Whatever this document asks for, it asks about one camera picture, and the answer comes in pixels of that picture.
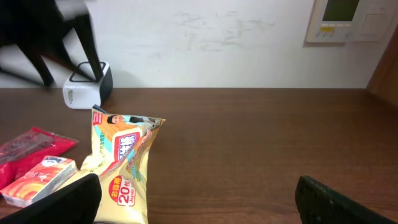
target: chair leg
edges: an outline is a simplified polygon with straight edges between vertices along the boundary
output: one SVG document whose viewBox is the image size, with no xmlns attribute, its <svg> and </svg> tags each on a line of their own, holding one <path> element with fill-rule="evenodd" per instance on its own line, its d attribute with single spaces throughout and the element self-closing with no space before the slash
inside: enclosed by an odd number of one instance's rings
<svg viewBox="0 0 398 224">
<path fill-rule="evenodd" d="M 35 52 L 34 50 L 32 50 L 28 47 L 22 46 L 22 45 L 18 45 L 18 47 L 25 54 L 25 56 L 30 60 L 32 65 L 36 68 L 39 75 L 43 79 L 44 86 L 49 87 L 54 82 L 54 78 L 51 75 L 49 69 L 47 68 L 47 65 L 45 64 L 45 62 L 44 62 L 43 58 L 40 56 L 40 54 L 38 54 L 37 52 Z"/>
<path fill-rule="evenodd" d="M 83 70 L 81 70 L 80 68 L 78 68 L 76 65 L 74 65 L 71 61 L 66 61 L 63 58 L 60 58 L 58 55 L 56 55 L 53 52 L 49 52 L 49 51 L 41 51 L 41 54 L 50 59 L 53 62 L 56 62 L 62 66 L 64 66 L 65 68 L 87 78 L 89 81 L 91 82 L 96 82 L 96 80 L 94 78 L 91 78 L 87 73 L 85 73 Z"/>
<path fill-rule="evenodd" d="M 94 43 L 93 29 L 91 27 L 91 19 L 89 14 L 76 16 L 73 21 L 77 36 L 80 39 L 81 46 L 86 53 L 87 59 L 91 65 L 91 69 L 97 81 L 104 75 L 102 72 L 100 60 L 97 55 Z"/>
</svg>

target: black chair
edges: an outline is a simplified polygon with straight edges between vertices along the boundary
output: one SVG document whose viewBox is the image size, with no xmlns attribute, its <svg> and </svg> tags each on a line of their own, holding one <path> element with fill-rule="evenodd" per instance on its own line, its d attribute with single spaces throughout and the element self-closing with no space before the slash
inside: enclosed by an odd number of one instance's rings
<svg viewBox="0 0 398 224">
<path fill-rule="evenodd" d="M 95 79 L 80 70 L 65 49 L 63 38 L 72 29 L 75 29 L 80 39 Z M 0 0 L 0 48 L 11 44 L 17 45 L 30 60 L 43 79 L 43 84 L 0 66 L 3 74 L 37 85 L 51 86 L 54 79 L 43 61 L 43 56 L 92 82 L 98 82 L 103 76 L 95 49 L 90 15 L 86 12 L 66 21 L 54 0 Z"/>
</svg>

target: yellow plastic package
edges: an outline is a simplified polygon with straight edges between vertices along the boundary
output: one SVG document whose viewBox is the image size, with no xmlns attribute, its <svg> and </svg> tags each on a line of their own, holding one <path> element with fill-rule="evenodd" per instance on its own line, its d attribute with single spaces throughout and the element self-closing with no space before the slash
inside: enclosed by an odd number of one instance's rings
<svg viewBox="0 0 398 224">
<path fill-rule="evenodd" d="M 102 189 L 95 223 L 148 224 L 148 153 L 164 119 L 106 114 L 96 109 L 92 113 L 93 153 L 63 187 L 95 173 Z"/>
</svg>

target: display screen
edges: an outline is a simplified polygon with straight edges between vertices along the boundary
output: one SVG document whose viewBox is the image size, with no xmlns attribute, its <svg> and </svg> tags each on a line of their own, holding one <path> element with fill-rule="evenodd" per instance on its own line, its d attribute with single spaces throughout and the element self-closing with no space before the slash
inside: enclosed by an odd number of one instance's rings
<svg viewBox="0 0 398 224">
<path fill-rule="evenodd" d="M 329 0 L 323 15 L 323 21 L 351 22 L 358 3 L 359 0 Z"/>
</svg>

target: red label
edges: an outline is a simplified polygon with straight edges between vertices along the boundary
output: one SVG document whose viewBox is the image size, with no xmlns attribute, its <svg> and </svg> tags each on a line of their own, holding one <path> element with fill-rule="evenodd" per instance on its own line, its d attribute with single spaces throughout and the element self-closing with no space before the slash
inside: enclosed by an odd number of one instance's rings
<svg viewBox="0 0 398 224">
<path fill-rule="evenodd" d="M 109 184 L 109 196 L 120 206 L 134 206 L 136 203 L 136 189 L 132 181 L 121 175 Z"/>
<path fill-rule="evenodd" d="M 94 112 L 93 113 L 93 125 L 101 124 L 102 123 L 102 114 Z"/>
<path fill-rule="evenodd" d="M 139 132 L 116 136 L 114 139 L 114 160 L 119 161 L 125 153 L 139 140 Z"/>
</svg>

